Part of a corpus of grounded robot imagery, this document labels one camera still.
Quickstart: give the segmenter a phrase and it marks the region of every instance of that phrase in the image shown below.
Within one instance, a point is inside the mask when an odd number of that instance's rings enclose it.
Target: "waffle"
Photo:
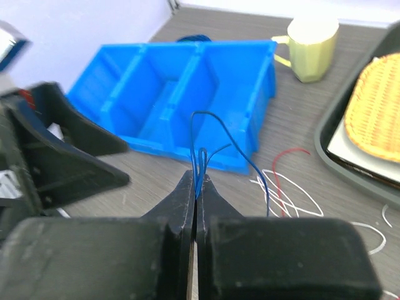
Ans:
[[[360,74],[344,115],[349,139],[377,158],[400,163],[400,53]]]

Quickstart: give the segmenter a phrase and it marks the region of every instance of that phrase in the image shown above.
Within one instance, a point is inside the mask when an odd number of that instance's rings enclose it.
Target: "blue storage box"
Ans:
[[[190,120],[211,111],[249,157],[275,95],[276,43],[181,42],[103,46],[68,94],[87,118],[145,153],[190,161]],[[213,152],[230,143],[212,117],[196,115],[194,145]],[[234,146],[210,168],[247,174]]]

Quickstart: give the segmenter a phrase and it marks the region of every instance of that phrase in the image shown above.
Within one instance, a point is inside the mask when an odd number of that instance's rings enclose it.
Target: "white wall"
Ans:
[[[342,23],[376,27],[400,20],[400,0],[181,0],[181,4],[289,18],[303,11],[322,11]]]
[[[0,19],[32,41],[10,70],[21,88],[57,81],[67,91],[101,44],[149,41],[170,17],[167,0],[0,1]]]

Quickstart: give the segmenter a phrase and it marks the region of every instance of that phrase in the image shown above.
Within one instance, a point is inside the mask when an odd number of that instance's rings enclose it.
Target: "wood grain surface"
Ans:
[[[285,34],[289,21],[182,8],[153,41],[175,41],[187,34],[207,34],[213,40],[269,39]],[[303,187],[318,202],[325,216],[366,223],[380,230],[387,244],[371,259],[384,288],[400,294],[400,212],[387,210],[386,216],[393,225],[390,228],[381,216],[383,205],[330,173],[313,146],[316,125],[335,92],[362,54],[383,34],[383,29],[341,26],[332,68],[321,82],[314,84],[301,84],[290,69],[277,64],[277,96],[267,109],[259,136],[260,150],[253,159],[260,168],[271,169],[274,157],[285,149],[302,147],[310,151],[310,156],[296,152],[282,157],[277,172]],[[285,46],[279,46],[277,53],[288,56]],[[191,168],[186,163],[133,151],[102,159],[129,173],[131,185],[67,207],[73,216],[141,216],[169,194],[183,172]],[[258,185],[249,182],[256,177],[253,170],[250,176],[215,170],[208,173],[220,194],[240,213],[265,215],[264,194]],[[307,197],[295,186],[282,181],[282,190],[297,206],[312,209]],[[368,249],[381,243],[380,235],[374,231],[358,229]]]

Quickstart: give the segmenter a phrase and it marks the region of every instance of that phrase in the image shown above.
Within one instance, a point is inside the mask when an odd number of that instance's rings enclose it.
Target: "tabletop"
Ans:
[[[213,40],[269,39],[285,34],[289,22],[283,18],[182,8],[153,41],[175,41],[188,34],[207,34]],[[386,212],[392,226],[389,227],[382,216],[384,204],[331,173],[313,144],[315,128],[335,92],[358,59],[383,34],[384,29],[342,25],[332,68],[317,83],[302,84],[290,69],[276,64],[277,94],[267,109],[259,135],[260,149],[253,159],[260,169],[268,170],[269,186],[272,193],[276,193],[272,184],[275,179],[270,173],[274,158],[289,148],[308,150],[311,155],[288,153],[276,164],[276,171],[288,179],[281,177],[281,188],[287,201],[290,199],[293,206],[300,208],[297,209],[300,216],[321,216],[323,213],[326,217],[361,223],[356,228],[369,251],[381,245],[385,238],[383,249],[371,255],[371,259],[385,290],[400,294],[400,212],[389,207]],[[277,53],[287,56],[288,50],[279,46]],[[167,196],[184,171],[191,168],[188,163],[134,151],[101,159],[129,173],[131,184],[67,207],[71,215],[141,216]],[[255,171],[252,170],[249,176],[215,170],[209,170],[208,174],[219,193],[240,213],[265,216],[263,190],[250,182],[250,179],[256,180]],[[272,208],[280,214],[276,205]]]

